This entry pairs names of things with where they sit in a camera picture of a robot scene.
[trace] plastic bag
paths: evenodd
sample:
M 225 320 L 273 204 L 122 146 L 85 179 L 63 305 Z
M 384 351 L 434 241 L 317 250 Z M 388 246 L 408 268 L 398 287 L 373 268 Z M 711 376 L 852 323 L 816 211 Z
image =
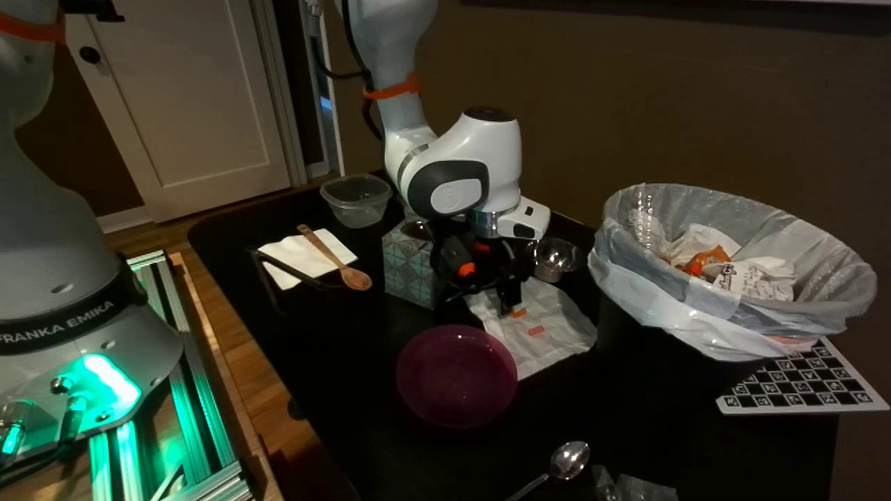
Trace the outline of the plastic bag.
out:
M 522 285 L 523 314 L 501 314 L 494 294 L 468 295 L 468 309 L 483 320 L 519 364 L 519 378 L 529 378 L 573 355 L 592 351 L 596 327 L 558 287 L 526 280 Z
M 593 501 L 676 501 L 676 490 L 637 477 L 619 477 L 601 465 L 592 465 Z
M 663 238 L 654 228 L 676 241 L 697 224 L 741 243 L 735 259 L 791 261 L 795 302 L 724 294 L 646 248 Z M 876 270 L 834 235 L 766 204 L 683 184 L 635 184 L 615 193 L 604 206 L 587 270 L 640 327 L 663 328 L 721 363 L 809 351 L 818 338 L 841 334 L 878 295 Z

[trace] plate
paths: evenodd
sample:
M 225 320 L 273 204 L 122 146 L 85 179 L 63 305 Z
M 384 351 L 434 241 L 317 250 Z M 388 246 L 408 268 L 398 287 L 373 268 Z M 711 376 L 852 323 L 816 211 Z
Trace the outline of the plate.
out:
M 501 417 L 519 392 L 509 351 L 477 327 L 434 327 L 398 356 L 401 402 L 441 428 L 479 428 Z

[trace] metal spoon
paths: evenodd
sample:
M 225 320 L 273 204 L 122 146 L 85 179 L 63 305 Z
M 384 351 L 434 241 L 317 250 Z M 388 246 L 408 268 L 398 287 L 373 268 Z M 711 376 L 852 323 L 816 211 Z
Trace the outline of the metal spoon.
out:
M 298 227 L 298 228 L 301 228 L 301 235 L 313 243 L 313 248 L 317 248 L 327 259 L 334 261 L 334 268 L 338 268 L 338 273 L 340 273 L 340 282 L 342 282 L 345 287 L 360 291 L 360 294 L 365 294 L 365 291 L 373 287 L 373 282 L 372 282 L 372 277 L 367 277 L 365 270 L 342 264 L 342 261 L 334 256 L 334 250 L 331 250 L 313 228 L 308 228 L 308 227 Z
M 578 480 L 592 461 L 592 447 L 583 440 L 573 444 L 562 444 L 553 461 L 550 461 L 550 472 L 536 477 L 529 486 L 523 486 L 519 494 L 514 494 L 507 501 L 522 501 L 526 499 L 532 490 L 544 488 L 550 480 L 560 480 L 560 483 L 572 483 Z

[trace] cable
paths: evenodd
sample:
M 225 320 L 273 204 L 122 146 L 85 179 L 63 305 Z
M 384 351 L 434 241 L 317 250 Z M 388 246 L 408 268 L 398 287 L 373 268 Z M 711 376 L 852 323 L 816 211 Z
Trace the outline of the cable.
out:
M 362 62 L 362 54 L 360 54 L 360 44 L 356 44 L 356 36 L 353 36 L 351 0 L 340 0 L 340 12 L 342 12 L 342 24 L 345 24 L 345 42 L 349 42 L 356 64 L 360 64 L 362 72 L 365 72 L 365 79 L 362 79 L 362 81 L 365 81 L 365 90 L 373 90 L 373 79 L 372 79 L 372 72 L 367 72 L 367 64 Z M 373 103 L 372 103 L 372 101 L 362 103 L 362 118 L 365 118 L 365 127 L 372 128 L 372 133 L 373 133 L 379 142 L 384 142 L 383 127 L 373 121 Z
M 313 44 L 313 62 L 314 62 L 314 67 L 317 67 L 321 72 L 327 72 L 328 79 L 334 79 L 334 81 L 349 81 L 349 79 L 365 79 L 365 75 L 367 75 L 367 69 L 353 69 L 353 72 L 334 72 L 334 69 L 328 69 L 327 62 L 323 62 L 323 49 L 321 49 L 321 42 L 313 39 L 309 44 Z

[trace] white paper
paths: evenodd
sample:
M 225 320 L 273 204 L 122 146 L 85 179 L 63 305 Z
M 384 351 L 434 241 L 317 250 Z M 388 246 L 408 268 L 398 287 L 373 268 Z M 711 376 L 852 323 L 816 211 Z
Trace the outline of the white paper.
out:
M 498 314 L 494 294 L 468 295 L 468 309 L 483 320 L 519 364 L 519 378 L 529 378 L 573 355 L 592 351 L 596 327 L 558 287 L 529 280 L 522 285 L 523 314 Z
M 317 228 L 314 238 L 323 241 L 342 264 L 356 261 L 356 255 L 349 250 L 331 231 Z M 267 243 L 260 250 L 313 277 L 313 280 L 338 270 L 338 264 L 327 255 L 313 248 L 313 243 L 303 235 L 284 238 L 278 243 Z M 301 285 L 301 280 L 291 277 L 288 270 L 278 270 L 277 264 L 266 261 L 266 270 L 273 277 L 278 291 L 292 291 Z
M 735 256 L 741 246 L 711 227 L 692 227 L 679 241 L 670 243 L 665 259 L 672 268 L 685 268 L 697 255 L 724 248 L 728 256 Z

